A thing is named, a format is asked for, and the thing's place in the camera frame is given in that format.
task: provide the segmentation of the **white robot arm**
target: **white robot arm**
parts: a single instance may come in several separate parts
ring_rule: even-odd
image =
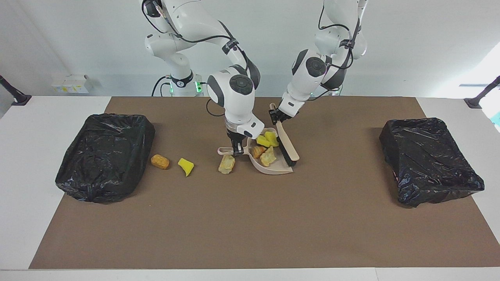
[[[318,50],[301,51],[292,67],[292,80],[276,110],[271,110],[273,124],[297,115],[319,86],[327,92],[338,89],[354,60],[363,56],[367,43],[361,33],[361,21],[368,0],[324,0],[323,13],[333,23],[320,26],[314,43]]]
[[[146,38],[146,48],[170,66],[177,92],[191,85],[194,76],[189,60],[179,51],[208,42],[221,47],[233,63],[210,75],[206,84],[210,98],[225,109],[234,155],[243,154],[243,140],[256,139],[264,129],[264,123],[252,113],[255,89],[261,79],[257,67],[227,27],[210,15],[200,0],[142,0],[141,4],[144,15],[160,33]]]

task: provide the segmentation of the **brush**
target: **brush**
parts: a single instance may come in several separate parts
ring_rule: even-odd
[[[269,105],[269,108],[271,110],[276,110],[276,104],[271,103]],[[285,132],[285,129],[283,129],[283,124],[281,123],[281,121],[276,122],[276,131],[278,133],[277,140],[279,144],[279,149],[283,154],[286,164],[288,164],[289,167],[295,166],[295,164],[297,164],[297,161],[299,161],[300,157],[299,154],[297,154],[294,145],[290,141],[287,132]]]

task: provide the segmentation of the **black trash bag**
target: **black trash bag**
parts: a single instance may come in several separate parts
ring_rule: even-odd
[[[485,190],[440,119],[390,120],[379,139],[396,177],[397,200],[404,205],[441,203]]]
[[[121,201],[143,177],[154,137],[143,115],[91,115],[67,149],[55,184],[79,201]]]

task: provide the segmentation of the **brown mat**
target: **brown mat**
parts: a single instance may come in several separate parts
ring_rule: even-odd
[[[246,157],[220,174],[216,149],[229,139],[206,101],[112,98],[107,113],[154,123],[151,153],[170,158],[171,167],[149,165],[123,202],[65,196],[30,268],[500,266],[500,246],[471,197],[416,209],[397,204],[378,137],[387,120],[424,118],[416,99],[308,103],[285,123],[301,160],[282,176],[258,173]],[[269,103],[277,101],[256,100],[254,112],[267,125]],[[188,178],[176,164],[181,157],[196,164]]]

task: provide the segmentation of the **electrical outlet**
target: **electrical outlet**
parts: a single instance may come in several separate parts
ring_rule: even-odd
[[[67,94],[88,94],[92,89],[87,75],[70,75],[55,79],[52,88],[57,93]]]

